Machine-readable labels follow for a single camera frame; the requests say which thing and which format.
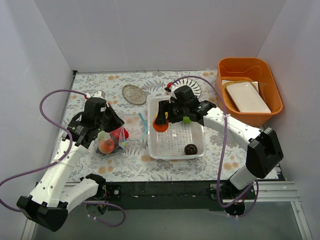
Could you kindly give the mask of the red bell pepper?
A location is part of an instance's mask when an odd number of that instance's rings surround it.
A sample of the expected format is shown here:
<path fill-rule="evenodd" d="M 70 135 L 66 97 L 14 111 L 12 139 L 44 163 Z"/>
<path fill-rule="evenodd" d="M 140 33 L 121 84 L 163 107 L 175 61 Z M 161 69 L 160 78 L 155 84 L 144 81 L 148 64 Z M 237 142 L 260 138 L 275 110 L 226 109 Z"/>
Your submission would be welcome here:
<path fill-rule="evenodd" d="M 111 131 L 109 135 L 117 141 L 126 141 L 129 138 L 129 133 L 123 126 Z"/>

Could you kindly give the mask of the large green custard apple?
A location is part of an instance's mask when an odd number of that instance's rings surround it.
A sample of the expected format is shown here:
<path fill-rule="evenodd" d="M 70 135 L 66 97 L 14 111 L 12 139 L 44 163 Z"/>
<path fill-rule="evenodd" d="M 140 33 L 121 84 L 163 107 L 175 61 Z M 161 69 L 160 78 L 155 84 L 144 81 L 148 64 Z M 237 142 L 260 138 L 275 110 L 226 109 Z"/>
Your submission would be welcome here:
<path fill-rule="evenodd" d="M 184 124 L 190 124 L 190 123 L 192 123 L 192 121 L 190 120 L 189 117 L 184 116 L 184 117 L 183 117 L 183 123 L 184 123 Z"/>

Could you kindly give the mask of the orange fruit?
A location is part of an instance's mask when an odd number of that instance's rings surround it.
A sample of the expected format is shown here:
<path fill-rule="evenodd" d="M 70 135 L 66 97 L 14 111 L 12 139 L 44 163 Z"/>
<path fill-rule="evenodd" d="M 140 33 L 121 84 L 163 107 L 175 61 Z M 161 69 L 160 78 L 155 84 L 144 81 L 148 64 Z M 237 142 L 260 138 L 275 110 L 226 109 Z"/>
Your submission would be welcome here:
<path fill-rule="evenodd" d="M 152 122 L 152 126 L 154 128 L 154 130 L 158 133 L 163 133 L 165 132 L 168 128 L 169 128 L 169 122 L 168 120 L 166 119 L 165 120 L 165 124 L 156 124 L 156 120 L 154 120 Z"/>

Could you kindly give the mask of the clear zip top bag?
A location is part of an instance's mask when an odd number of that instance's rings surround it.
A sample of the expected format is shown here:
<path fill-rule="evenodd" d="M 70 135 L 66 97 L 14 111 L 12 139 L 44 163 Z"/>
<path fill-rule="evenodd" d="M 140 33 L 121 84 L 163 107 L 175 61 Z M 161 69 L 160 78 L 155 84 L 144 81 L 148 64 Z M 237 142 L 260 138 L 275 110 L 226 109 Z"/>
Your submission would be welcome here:
<path fill-rule="evenodd" d="M 119 128 L 98 134 L 94 143 L 94 153 L 97 156 L 110 157 L 121 154 L 140 142 L 147 134 L 147 122 L 142 113 L 122 113 L 119 117 L 124 121 Z"/>

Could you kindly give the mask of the peach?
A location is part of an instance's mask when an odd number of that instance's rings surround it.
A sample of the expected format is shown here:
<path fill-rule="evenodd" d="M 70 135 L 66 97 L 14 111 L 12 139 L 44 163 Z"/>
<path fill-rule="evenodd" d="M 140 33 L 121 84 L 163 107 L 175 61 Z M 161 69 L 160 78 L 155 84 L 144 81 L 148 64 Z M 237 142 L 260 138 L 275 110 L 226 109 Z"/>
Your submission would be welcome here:
<path fill-rule="evenodd" d="M 113 139 L 109 138 L 108 140 L 101 140 L 98 143 L 98 150 L 102 153 L 102 154 L 110 154 L 114 151 L 115 149 L 115 142 Z"/>

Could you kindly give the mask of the dark purple mangosteen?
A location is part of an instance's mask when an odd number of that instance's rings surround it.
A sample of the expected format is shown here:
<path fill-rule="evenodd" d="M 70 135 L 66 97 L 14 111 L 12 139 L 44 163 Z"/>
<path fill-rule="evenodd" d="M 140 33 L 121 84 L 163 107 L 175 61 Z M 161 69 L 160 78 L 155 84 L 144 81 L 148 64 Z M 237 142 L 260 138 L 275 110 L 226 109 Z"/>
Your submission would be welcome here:
<path fill-rule="evenodd" d="M 198 153 L 198 148 L 195 144 L 187 144 L 184 147 L 184 154 L 187 156 L 196 155 Z"/>

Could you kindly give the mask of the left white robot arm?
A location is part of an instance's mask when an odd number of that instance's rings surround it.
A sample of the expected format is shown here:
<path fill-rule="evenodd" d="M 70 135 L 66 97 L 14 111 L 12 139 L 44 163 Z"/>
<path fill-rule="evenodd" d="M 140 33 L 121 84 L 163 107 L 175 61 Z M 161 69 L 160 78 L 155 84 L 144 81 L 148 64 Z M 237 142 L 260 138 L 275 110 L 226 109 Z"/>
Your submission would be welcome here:
<path fill-rule="evenodd" d="M 67 126 L 71 136 L 62 138 L 57 154 L 43 177 L 28 196 L 21 196 L 16 205 L 33 222 L 56 232 L 65 223 L 71 210 L 83 201 L 104 199 L 106 180 L 97 174 L 81 178 L 67 191 L 65 184 L 91 142 L 102 131 L 110 133 L 124 122 L 102 97 L 90 97 L 84 110 L 76 114 Z"/>

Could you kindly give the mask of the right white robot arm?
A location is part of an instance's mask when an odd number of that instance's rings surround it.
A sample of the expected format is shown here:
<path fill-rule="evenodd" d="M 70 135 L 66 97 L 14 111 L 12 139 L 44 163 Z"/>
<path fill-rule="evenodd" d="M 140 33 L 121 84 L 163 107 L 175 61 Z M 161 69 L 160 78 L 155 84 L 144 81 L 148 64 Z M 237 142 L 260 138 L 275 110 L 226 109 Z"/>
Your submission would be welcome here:
<path fill-rule="evenodd" d="M 158 103 L 154 119 L 156 131 L 166 130 L 170 123 L 188 117 L 192 122 L 224 133 L 246 151 L 245 165 L 237 170 L 220 188 L 232 199 L 237 199 L 256 179 L 264 179 L 283 159 L 284 154 L 276 132 L 247 125 L 224 112 L 214 103 L 199 101 L 192 89 L 183 85 L 170 99 Z"/>

